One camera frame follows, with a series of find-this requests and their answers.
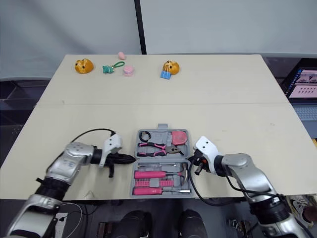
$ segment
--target blue clip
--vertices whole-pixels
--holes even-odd
[[[161,78],[170,79],[170,76],[170,72],[162,71],[162,73],[160,73]]]

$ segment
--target gray tool case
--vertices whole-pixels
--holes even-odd
[[[151,138],[147,142],[156,144],[165,144],[166,146],[172,145],[172,131],[183,131],[187,135],[187,141],[183,145],[177,145],[177,149],[180,149],[183,153],[169,154],[165,156],[146,156],[140,157],[138,153],[154,153],[161,149],[155,147],[139,147],[139,143],[144,143],[140,140],[139,134],[142,131],[150,133]],[[169,129],[167,124],[158,124],[157,129],[142,129],[138,131],[136,136],[135,157],[137,161],[134,162],[132,182],[130,195],[132,198],[190,198],[193,197],[193,191],[188,180],[188,168],[190,162],[190,139],[188,131],[185,129]],[[167,175],[163,178],[135,178],[135,172],[150,172],[161,171],[167,172]],[[152,195],[135,195],[136,190],[140,192],[140,188],[162,188],[162,194]],[[178,190],[190,190],[189,193],[180,193]]]

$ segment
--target laptop screen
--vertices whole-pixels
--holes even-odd
[[[317,70],[299,69],[285,93],[290,101],[317,99]]]

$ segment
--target tool kit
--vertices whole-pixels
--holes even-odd
[[[130,194],[133,198],[188,198],[190,141],[185,129],[139,130]]]

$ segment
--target black pole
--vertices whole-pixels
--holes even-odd
[[[143,29],[143,21],[142,21],[140,0],[134,0],[134,6],[135,6],[135,14],[137,16],[137,22],[138,22],[138,30],[139,30],[141,52],[142,52],[143,55],[146,55],[147,54],[147,49],[146,49],[146,46],[145,46],[145,38],[144,38],[144,29]]]

